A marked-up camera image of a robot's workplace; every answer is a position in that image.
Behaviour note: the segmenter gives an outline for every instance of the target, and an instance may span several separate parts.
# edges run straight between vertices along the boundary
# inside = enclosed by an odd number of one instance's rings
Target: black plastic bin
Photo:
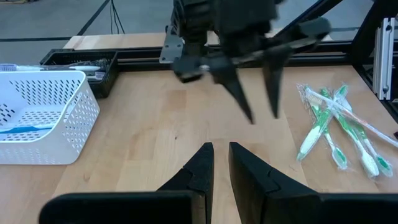
[[[119,75],[118,60],[116,51],[89,51],[72,49],[53,49],[41,61],[42,65],[69,65],[71,63],[84,62],[89,60],[107,60],[106,73],[101,81],[89,81],[95,97],[107,98]]]

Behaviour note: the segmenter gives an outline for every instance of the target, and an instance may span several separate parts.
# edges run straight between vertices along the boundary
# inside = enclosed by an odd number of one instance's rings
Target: white plastic basket
[[[80,71],[0,73],[0,129],[54,124],[0,134],[0,164],[71,164],[100,108]]]

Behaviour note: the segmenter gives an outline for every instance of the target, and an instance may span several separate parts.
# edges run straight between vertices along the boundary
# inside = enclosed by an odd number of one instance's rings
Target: black cable
[[[111,13],[111,34],[113,34],[112,5],[109,5],[109,11]]]
[[[117,29],[117,31],[118,31],[118,34],[120,34],[118,22],[116,21],[116,13],[115,13],[116,11],[115,11],[115,8],[112,7],[112,10],[113,10],[113,21],[114,21],[114,23],[115,23],[115,25],[116,25],[116,29]]]
[[[123,34],[126,34],[125,31],[124,31],[124,27],[123,27],[123,25],[122,25],[122,22],[120,21],[119,14],[118,14],[118,12],[117,12],[117,10],[116,10],[116,7],[114,6],[113,0],[111,0],[111,4],[112,4],[112,7],[113,7],[113,9],[114,9],[114,14],[115,14],[116,17],[118,18],[119,25],[120,25],[120,28],[122,29]]]

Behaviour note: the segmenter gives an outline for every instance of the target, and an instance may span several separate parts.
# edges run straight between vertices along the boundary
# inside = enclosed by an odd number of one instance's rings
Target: wooden tabletop
[[[74,37],[75,49],[163,44],[162,34]],[[111,95],[98,100],[101,113],[78,160],[69,166],[0,166],[0,223],[36,223],[42,205],[70,192],[151,191],[169,180],[204,142],[215,149],[213,223],[240,223],[228,170],[228,144],[237,141],[291,178],[320,192],[397,192],[398,151],[372,134],[394,165],[394,177],[369,180],[353,143],[336,121],[330,132],[350,161],[336,168],[321,139],[299,163],[298,148],[312,120],[296,85],[319,89],[348,84],[348,100],[360,117],[387,134],[397,123],[350,66],[286,68],[280,118],[270,111],[259,69],[240,70],[256,118],[250,125],[222,86],[204,79],[182,84],[173,72],[120,74]]]

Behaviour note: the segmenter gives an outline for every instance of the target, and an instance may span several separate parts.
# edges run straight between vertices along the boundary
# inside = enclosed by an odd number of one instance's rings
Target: toothbrush in tray
[[[39,124],[33,126],[19,126],[14,128],[0,129],[0,134],[20,134],[31,131],[42,131],[52,129],[54,124]]]

